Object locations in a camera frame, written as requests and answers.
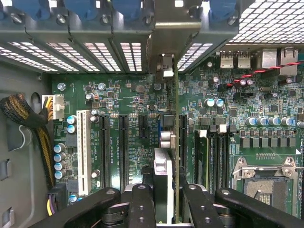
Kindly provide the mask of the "black RAM slot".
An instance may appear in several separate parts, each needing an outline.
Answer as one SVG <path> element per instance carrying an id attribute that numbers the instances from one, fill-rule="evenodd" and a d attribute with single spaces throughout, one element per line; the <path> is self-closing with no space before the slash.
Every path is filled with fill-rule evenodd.
<path id="1" fill-rule="evenodd" d="M 210 133 L 211 138 L 211 160 L 212 160 L 212 190 L 214 193 L 219 187 L 219 137 L 216 131 Z"/>
<path id="2" fill-rule="evenodd" d="M 229 132 L 221 134 L 221 187 L 228 186 L 228 170 L 229 170 Z"/>

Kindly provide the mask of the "black long expansion slot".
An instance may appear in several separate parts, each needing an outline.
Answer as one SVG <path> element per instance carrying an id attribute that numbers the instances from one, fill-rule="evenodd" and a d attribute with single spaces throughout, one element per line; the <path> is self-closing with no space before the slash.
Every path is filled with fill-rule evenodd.
<path id="1" fill-rule="evenodd" d="M 179 153 L 180 166 L 187 166 L 187 126 L 188 118 L 186 114 L 179 115 Z"/>
<path id="2" fill-rule="evenodd" d="M 119 165 L 121 191 L 129 182 L 129 120 L 128 115 L 120 114 L 119 121 Z"/>
<path id="3" fill-rule="evenodd" d="M 110 174 L 110 121 L 108 115 L 99 116 L 99 132 L 100 132 L 100 171 L 102 187 L 111 186 Z"/>

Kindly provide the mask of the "CPU socket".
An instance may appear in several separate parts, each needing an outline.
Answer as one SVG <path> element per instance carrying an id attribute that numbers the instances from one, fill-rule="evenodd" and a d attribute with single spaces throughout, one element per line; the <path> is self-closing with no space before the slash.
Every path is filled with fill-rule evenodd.
<path id="1" fill-rule="evenodd" d="M 300 217 L 299 171 L 295 158 L 287 156 L 280 164 L 249 164 L 236 159 L 230 188 L 264 204 Z"/>

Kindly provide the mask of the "white expansion slot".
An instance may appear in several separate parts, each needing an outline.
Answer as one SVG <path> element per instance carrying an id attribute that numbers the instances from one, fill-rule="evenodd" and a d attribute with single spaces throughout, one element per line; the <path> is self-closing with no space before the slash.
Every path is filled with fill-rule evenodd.
<path id="1" fill-rule="evenodd" d="M 77 110 L 76 117 L 78 194 L 88 195 L 92 189 L 90 112 Z"/>

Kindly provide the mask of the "black short expansion slot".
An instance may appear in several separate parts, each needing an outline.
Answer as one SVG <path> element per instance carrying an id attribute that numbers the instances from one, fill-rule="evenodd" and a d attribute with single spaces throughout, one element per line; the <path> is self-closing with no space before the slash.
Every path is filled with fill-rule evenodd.
<path id="1" fill-rule="evenodd" d="M 138 120 L 139 125 L 139 137 L 141 139 L 148 138 L 149 128 L 148 128 L 148 115 L 139 115 Z"/>

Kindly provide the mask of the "green motherboard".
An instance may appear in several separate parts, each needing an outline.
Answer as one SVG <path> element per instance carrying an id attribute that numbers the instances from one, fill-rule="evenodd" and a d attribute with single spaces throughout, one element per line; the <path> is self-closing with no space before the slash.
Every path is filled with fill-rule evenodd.
<path id="1" fill-rule="evenodd" d="M 229 132 L 228 186 L 238 157 L 249 164 L 280 164 L 287 156 L 304 167 L 304 54 L 293 53 L 294 62 L 250 74 L 249 67 L 225 66 L 232 53 L 210 57 L 190 74 L 179 74 L 178 104 L 186 114 L 187 166 L 183 182 L 194 181 L 195 132 L 207 130 L 209 139 L 209 188 L 212 193 L 210 133 L 219 140 L 221 187 L 221 134 Z M 55 177 L 65 183 L 67 203 L 82 200 L 78 194 L 76 112 L 89 110 L 91 132 L 91 195 L 102 189 L 99 116 L 110 121 L 111 187 L 120 188 L 119 121 L 129 120 L 129 184 L 142 183 L 144 167 L 151 168 L 158 147 L 157 117 L 165 93 L 153 75 L 63 75 L 53 79 L 53 91 L 63 99 L 64 119 L 54 121 Z M 148 115 L 148 138 L 139 137 L 139 115 Z M 300 217 L 304 218 L 304 170 L 299 171 Z"/>

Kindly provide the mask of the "open black PC case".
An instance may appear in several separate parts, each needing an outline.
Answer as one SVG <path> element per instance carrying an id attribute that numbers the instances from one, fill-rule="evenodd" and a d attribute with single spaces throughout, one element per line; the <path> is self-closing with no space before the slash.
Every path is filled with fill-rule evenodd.
<path id="1" fill-rule="evenodd" d="M 33 20 L 22 0 L 0 0 L 0 228 L 29 228 L 49 217 L 47 193 L 55 177 L 54 121 L 64 101 L 53 91 L 63 75 L 153 75 L 154 0 L 142 0 L 142 17 L 124 22 L 112 0 L 95 0 L 97 16 L 81 21 L 63 0 L 48 0 L 50 17 Z M 190 74 L 210 57 L 232 53 L 225 66 L 255 74 L 304 54 L 304 0 L 236 0 L 227 20 L 210 22 L 201 0 L 201 27 L 178 61 Z M 172 228 L 193 228 L 183 216 Z"/>

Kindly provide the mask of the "blue card retainer clip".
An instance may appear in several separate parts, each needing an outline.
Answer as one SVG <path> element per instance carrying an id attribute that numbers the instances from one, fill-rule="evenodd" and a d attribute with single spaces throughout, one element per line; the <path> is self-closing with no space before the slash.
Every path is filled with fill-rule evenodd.
<path id="1" fill-rule="evenodd" d="M 227 20 L 234 14 L 236 0 L 209 0 L 210 22 Z"/>
<path id="2" fill-rule="evenodd" d="M 123 16 L 124 22 L 132 22 L 142 17 L 142 0 L 112 0 L 113 7 Z"/>
<path id="3" fill-rule="evenodd" d="M 48 0 L 22 0 L 19 6 L 33 20 L 47 20 L 50 17 Z"/>
<path id="4" fill-rule="evenodd" d="M 95 0 L 63 0 L 65 7 L 75 13 L 81 21 L 93 20 L 97 16 Z"/>

